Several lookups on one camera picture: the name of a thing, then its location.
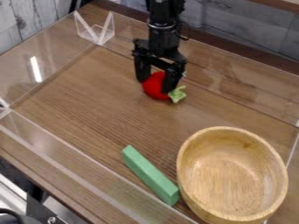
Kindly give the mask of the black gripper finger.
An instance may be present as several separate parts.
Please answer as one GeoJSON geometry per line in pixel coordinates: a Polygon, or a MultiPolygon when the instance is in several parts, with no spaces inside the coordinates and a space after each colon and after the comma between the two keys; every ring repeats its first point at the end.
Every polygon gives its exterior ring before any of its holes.
{"type": "Polygon", "coordinates": [[[140,83],[142,83],[150,75],[150,61],[141,55],[134,56],[134,76],[140,83]]]}
{"type": "Polygon", "coordinates": [[[177,83],[184,76],[185,64],[178,62],[173,62],[172,64],[165,63],[161,69],[164,70],[161,93],[168,94],[174,90],[177,83]]]}

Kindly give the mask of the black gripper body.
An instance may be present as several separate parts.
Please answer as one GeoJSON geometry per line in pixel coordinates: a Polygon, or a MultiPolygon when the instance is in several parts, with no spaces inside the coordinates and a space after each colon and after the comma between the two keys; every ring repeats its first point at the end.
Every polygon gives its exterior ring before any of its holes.
{"type": "Polygon", "coordinates": [[[141,55],[150,61],[150,66],[161,69],[165,63],[173,62],[186,64],[186,59],[178,52],[180,36],[177,22],[172,21],[168,24],[156,24],[152,22],[148,25],[148,39],[133,39],[133,57],[141,55]]]}

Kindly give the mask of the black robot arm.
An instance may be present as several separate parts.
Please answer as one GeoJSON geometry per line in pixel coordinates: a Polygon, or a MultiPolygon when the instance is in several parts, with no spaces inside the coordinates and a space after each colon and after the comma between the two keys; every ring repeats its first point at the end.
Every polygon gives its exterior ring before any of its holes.
{"type": "Polygon", "coordinates": [[[164,70],[160,91],[174,90],[185,72],[186,59],[178,52],[180,19],[185,0],[145,0],[149,17],[146,20],[148,39],[133,39],[134,77],[144,83],[150,76],[150,68],[164,70]]]}

